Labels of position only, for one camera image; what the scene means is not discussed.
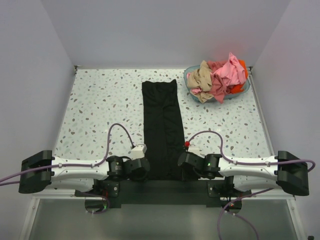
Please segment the black t-shirt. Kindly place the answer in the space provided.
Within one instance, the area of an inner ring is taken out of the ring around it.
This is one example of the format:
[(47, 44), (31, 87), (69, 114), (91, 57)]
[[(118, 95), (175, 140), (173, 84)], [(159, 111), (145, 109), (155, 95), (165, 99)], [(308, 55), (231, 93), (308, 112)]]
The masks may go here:
[(182, 179), (178, 158), (185, 136), (177, 92), (175, 79), (142, 83), (143, 135), (151, 180)]

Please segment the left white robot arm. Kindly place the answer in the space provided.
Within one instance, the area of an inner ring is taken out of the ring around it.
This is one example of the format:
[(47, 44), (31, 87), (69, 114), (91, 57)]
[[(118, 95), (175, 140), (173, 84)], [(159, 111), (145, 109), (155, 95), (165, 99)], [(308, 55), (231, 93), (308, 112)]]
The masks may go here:
[(143, 180), (150, 163), (143, 152), (135, 159), (113, 155), (103, 160), (77, 160), (54, 157), (51, 150), (43, 150), (23, 160), (21, 171), (20, 194), (68, 189), (99, 196), (104, 190), (101, 181)]

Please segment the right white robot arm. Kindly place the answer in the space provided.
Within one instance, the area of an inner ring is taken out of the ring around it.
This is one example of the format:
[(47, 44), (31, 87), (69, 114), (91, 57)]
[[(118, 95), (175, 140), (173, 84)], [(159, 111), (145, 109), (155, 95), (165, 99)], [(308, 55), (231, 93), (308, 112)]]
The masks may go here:
[(233, 178), (222, 185), (223, 192), (230, 197), (239, 191), (260, 189), (282, 189), (294, 196), (310, 194), (308, 164), (288, 151), (262, 158), (228, 158), (215, 153), (202, 157), (186, 151), (177, 164), (201, 178)]

